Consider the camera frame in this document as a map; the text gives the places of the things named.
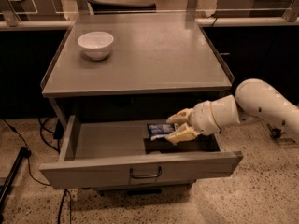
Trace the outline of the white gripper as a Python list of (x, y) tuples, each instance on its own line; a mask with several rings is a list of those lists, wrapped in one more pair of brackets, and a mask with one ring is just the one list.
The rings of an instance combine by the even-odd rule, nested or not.
[(170, 116), (166, 122), (180, 125), (165, 137), (172, 144), (192, 141), (198, 135), (208, 136), (221, 130), (213, 117), (210, 101), (199, 103), (193, 109), (182, 109)]

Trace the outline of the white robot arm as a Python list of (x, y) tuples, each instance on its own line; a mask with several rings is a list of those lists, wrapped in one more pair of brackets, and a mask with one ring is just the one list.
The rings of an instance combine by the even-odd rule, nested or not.
[(271, 85), (255, 78), (241, 82), (235, 95), (204, 101), (169, 117), (166, 122), (174, 124), (175, 130), (166, 139), (176, 144), (199, 135), (219, 133), (226, 126), (245, 125), (260, 119), (282, 128), (299, 142), (299, 108)]

